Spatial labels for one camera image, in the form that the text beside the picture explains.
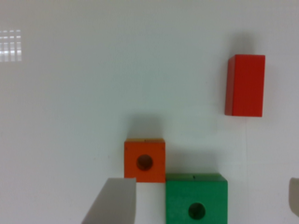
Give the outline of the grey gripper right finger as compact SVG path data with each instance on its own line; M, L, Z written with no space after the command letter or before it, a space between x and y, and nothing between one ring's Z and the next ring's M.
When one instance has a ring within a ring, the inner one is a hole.
M299 217L299 178L292 177L289 182L289 207Z

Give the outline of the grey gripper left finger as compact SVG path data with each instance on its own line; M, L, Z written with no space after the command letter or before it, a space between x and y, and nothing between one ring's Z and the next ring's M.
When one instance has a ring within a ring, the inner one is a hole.
M109 178L81 224L135 224L136 179Z

